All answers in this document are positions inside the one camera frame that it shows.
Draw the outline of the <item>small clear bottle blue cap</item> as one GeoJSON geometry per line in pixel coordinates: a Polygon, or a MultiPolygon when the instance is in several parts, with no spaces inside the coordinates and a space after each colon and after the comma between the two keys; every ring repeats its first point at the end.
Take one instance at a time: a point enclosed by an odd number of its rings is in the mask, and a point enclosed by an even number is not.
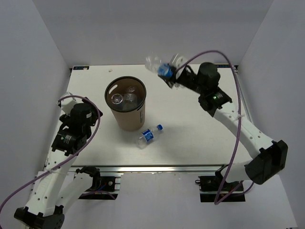
{"type": "Polygon", "coordinates": [[[162,125],[149,127],[140,133],[139,137],[136,140],[136,145],[140,149],[144,149],[147,145],[156,141],[162,133],[163,133],[162,125]]]}

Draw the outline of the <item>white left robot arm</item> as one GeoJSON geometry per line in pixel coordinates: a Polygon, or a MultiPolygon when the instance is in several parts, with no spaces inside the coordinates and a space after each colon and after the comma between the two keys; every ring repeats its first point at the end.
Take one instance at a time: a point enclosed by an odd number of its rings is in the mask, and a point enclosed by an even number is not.
{"type": "Polygon", "coordinates": [[[96,190],[101,184],[99,169],[86,166],[77,169],[77,176],[64,190],[61,189],[77,152],[86,146],[102,112],[88,103],[74,102],[63,106],[62,124],[51,145],[46,171],[37,189],[23,208],[15,211],[15,219],[31,229],[59,229],[65,212],[86,190],[96,190]]]}

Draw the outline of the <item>brown cylindrical paper bin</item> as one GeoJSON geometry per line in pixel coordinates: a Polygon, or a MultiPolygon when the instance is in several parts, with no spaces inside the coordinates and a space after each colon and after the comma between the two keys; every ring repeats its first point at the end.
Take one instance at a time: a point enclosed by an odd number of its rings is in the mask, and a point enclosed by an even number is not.
{"type": "Polygon", "coordinates": [[[135,131],[140,129],[145,122],[145,99],[147,96],[146,87],[143,82],[132,76],[123,76],[113,80],[105,90],[105,101],[114,115],[119,127],[125,131],[135,131]],[[129,86],[136,86],[134,94],[137,95],[137,106],[132,110],[124,111],[122,103],[114,105],[111,102],[113,94],[124,96],[129,86]]]}

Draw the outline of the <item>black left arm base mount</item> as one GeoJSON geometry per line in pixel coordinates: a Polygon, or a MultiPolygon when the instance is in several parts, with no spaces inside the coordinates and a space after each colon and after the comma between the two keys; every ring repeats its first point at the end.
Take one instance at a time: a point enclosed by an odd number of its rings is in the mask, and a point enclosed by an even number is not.
{"type": "Polygon", "coordinates": [[[85,166],[76,169],[74,178],[80,173],[87,174],[92,179],[92,185],[79,199],[115,200],[118,197],[121,186],[120,174],[104,173],[97,167],[85,166]]]}

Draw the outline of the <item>clear bottle green blue label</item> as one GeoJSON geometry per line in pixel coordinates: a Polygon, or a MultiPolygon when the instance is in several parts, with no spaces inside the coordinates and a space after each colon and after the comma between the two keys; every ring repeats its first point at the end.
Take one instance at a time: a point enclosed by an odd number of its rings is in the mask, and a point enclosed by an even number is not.
{"type": "Polygon", "coordinates": [[[134,109],[137,104],[138,104],[138,101],[137,101],[137,95],[136,94],[133,94],[133,93],[126,93],[124,96],[123,96],[123,101],[122,101],[122,109],[124,111],[127,111],[127,110],[132,110],[134,109]]]}

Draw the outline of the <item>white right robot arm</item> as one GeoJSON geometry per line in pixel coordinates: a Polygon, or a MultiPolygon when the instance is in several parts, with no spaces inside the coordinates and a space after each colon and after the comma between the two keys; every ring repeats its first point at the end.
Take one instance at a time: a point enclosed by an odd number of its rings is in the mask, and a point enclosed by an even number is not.
{"type": "Polygon", "coordinates": [[[287,144],[283,140],[277,142],[266,136],[238,113],[231,97],[218,86],[220,74],[215,64],[202,63],[198,73],[186,66],[179,77],[175,76],[175,69],[163,63],[158,67],[157,74],[170,87],[178,83],[198,93],[200,106],[238,137],[252,158],[218,170],[215,173],[215,184],[220,190],[227,190],[233,182],[244,180],[261,185],[284,169],[287,144]]]}

